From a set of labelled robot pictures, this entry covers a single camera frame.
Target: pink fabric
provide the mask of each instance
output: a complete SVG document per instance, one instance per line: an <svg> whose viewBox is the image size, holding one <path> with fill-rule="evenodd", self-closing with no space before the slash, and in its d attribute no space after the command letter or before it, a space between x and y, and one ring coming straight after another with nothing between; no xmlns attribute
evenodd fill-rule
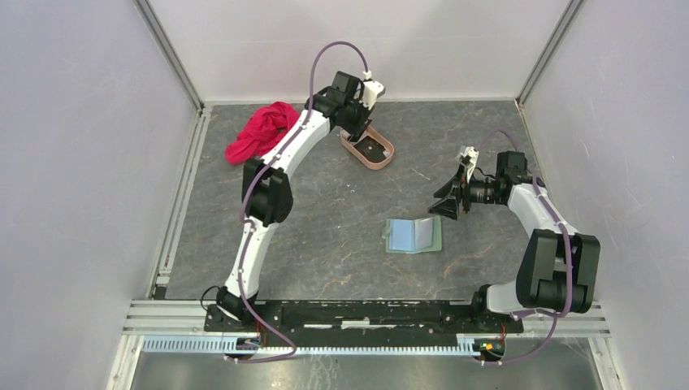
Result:
<svg viewBox="0 0 689 390"><path fill-rule="evenodd" d="M225 149L225 159L232 165L263 156L273 149L299 120L299 113L287 103L275 102L259 108L244 126L236 141Z"/></svg>

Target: white wall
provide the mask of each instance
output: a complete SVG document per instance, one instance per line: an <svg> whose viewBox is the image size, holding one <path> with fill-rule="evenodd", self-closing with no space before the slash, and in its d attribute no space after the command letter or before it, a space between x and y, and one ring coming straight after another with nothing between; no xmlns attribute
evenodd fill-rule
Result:
<svg viewBox="0 0 689 390"><path fill-rule="evenodd" d="M387 99L514 98L567 0L151 0L201 97L303 101L330 41L366 55ZM317 86L360 75L349 48L323 56Z"/></svg>
<svg viewBox="0 0 689 390"><path fill-rule="evenodd" d="M602 244L630 388L689 388L689 2L585 2L526 102L558 208Z"/></svg>
<svg viewBox="0 0 689 390"><path fill-rule="evenodd" d="M130 1L0 15L0 388L103 388L194 109Z"/></svg>

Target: robotic arm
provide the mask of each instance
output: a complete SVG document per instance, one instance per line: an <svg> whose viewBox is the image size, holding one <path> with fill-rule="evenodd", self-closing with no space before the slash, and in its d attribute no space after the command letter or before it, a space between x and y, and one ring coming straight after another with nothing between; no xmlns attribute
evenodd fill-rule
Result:
<svg viewBox="0 0 689 390"><path fill-rule="evenodd" d="M245 295L250 302L258 294L258 277L268 245L277 227L287 218L293 205L289 177L301 160L333 128L339 126L348 134L350 142L359 141L366 135L371 120L369 116L377 99L383 96L385 88L371 79L371 73L364 73L365 80L338 71L332 85L321 89L314 96L313 110L303 110L299 120L290 129L288 136L262 158L251 158L244 165L242 199L245 199L255 177L270 165L253 188L246 204L246 223L240 251L237 253L232 273L219 290L218 307L228 316L243 323L251 320L241 300L238 275L242 273ZM241 259L244 264L240 269Z"/></svg>
<svg viewBox="0 0 689 390"><path fill-rule="evenodd" d="M562 311L566 302L565 242L557 222L539 198L548 200L543 183L534 181L521 152L497 155L495 176L484 180L473 177L478 150L463 147L455 176L434 197L440 200L428 211L458 219L460 210L468 213L473 203L508 206L531 236L516 280L507 284L483 286L477 293L484 310L510 314L525 309L547 308ZM553 207L552 210L570 236L573 266L570 311L585 313L593 301L600 243L594 236L580 234Z"/></svg>

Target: red cloth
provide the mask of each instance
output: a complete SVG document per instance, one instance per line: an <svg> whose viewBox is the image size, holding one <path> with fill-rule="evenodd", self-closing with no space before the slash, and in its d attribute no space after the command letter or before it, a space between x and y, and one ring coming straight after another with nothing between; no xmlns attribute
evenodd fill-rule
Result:
<svg viewBox="0 0 689 390"><path fill-rule="evenodd" d="M299 113L287 103L275 102L253 113L236 141L225 149L225 159L232 165L263 156L273 149L299 120Z"/></svg>

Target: floor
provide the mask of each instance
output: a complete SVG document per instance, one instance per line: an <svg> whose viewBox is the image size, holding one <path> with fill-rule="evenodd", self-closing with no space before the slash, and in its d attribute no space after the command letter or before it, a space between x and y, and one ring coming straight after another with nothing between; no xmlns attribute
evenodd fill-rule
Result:
<svg viewBox="0 0 689 390"><path fill-rule="evenodd" d="M177 249L167 299L198 299L224 284L240 244L242 168L223 156L259 106L216 106ZM264 262L262 299L467 299L481 284L513 280L527 234L504 206L475 206L459 221L443 220L443 249L386 253L388 218L427 215L432 194L457 170L461 145L477 145L496 128L513 133L536 163L513 102L388 102L376 105L373 126L396 148L393 161L370 171L335 133L320 141L290 181L294 207ZM499 135L479 157L486 173Z"/></svg>
<svg viewBox="0 0 689 390"><path fill-rule="evenodd" d="M510 339L506 357L540 340ZM143 353L132 389L602 389L586 339L555 339L523 362L481 368L468 357L308 356L236 365L210 354Z"/></svg>

